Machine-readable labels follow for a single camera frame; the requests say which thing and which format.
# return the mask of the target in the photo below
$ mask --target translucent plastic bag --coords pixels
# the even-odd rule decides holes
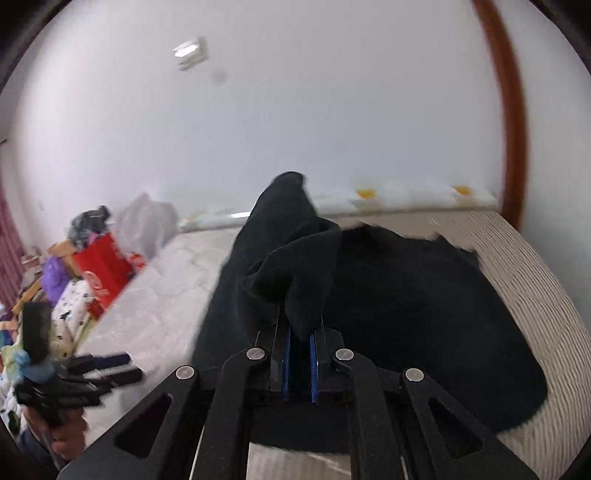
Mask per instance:
[[[117,246],[136,270],[141,270],[178,233],[174,206],[154,202],[145,192],[113,221],[111,232]]]

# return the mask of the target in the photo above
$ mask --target red shopping bag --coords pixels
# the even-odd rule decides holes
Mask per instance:
[[[117,298],[134,274],[110,233],[92,242],[84,251],[76,253],[74,260],[104,309]]]

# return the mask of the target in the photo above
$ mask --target purple plastic bag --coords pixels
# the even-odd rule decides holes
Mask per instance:
[[[41,286],[52,306],[56,305],[69,281],[70,277],[61,260],[55,255],[49,256],[43,265]]]

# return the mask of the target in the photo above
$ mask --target hand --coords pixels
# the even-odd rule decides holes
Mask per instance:
[[[66,422],[51,430],[39,412],[34,408],[23,407],[22,413],[27,419],[31,433],[37,441],[45,446],[43,434],[50,432],[55,441],[51,449],[60,455],[64,460],[73,460],[78,457],[85,447],[84,432],[88,428],[86,420],[82,418],[84,410],[69,410]]]

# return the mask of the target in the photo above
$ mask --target curtain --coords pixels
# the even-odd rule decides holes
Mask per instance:
[[[21,288],[25,268],[21,238],[14,225],[0,178],[0,302],[10,310]]]

